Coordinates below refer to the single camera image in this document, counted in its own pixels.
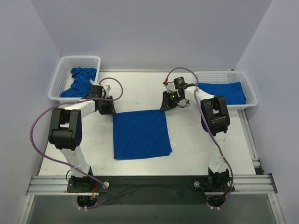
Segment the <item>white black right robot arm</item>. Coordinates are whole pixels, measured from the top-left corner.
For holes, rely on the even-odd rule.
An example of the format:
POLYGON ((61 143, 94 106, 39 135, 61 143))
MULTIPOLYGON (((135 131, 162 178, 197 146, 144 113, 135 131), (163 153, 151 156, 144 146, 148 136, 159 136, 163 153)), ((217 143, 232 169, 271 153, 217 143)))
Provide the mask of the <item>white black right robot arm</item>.
POLYGON ((202 127, 210 135, 212 143, 209 147, 208 172, 212 174, 228 173, 229 165, 225 158, 225 140, 230 125, 230 116, 225 98, 211 95, 192 85, 177 91, 164 91, 160 110, 165 112, 174 109, 183 99, 197 105, 202 127))

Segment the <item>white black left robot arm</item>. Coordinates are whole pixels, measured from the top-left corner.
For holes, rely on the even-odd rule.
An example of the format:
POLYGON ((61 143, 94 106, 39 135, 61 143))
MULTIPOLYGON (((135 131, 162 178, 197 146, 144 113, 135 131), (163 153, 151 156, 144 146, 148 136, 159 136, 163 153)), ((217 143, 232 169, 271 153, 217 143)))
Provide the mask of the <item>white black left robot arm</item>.
POLYGON ((86 176, 93 175, 92 168, 86 162, 80 147, 83 138, 82 118, 96 111, 101 115, 116 114, 110 90, 110 85, 93 85, 87 99, 52 111, 49 143, 59 149, 67 163, 74 166, 71 167, 70 178, 70 183, 74 186, 95 184, 93 179, 86 176))

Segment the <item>blue towel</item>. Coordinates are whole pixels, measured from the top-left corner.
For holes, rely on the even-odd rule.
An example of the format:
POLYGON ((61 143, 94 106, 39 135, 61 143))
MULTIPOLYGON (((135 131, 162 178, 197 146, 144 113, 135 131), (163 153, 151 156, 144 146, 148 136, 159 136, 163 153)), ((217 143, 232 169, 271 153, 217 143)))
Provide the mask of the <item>blue towel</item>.
POLYGON ((114 115, 113 148, 116 160, 170 155, 172 148, 165 113, 145 110, 114 115))
POLYGON ((240 82, 229 84, 199 83, 199 88, 211 95, 223 96, 227 105, 244 105, 246 97, 240 82))

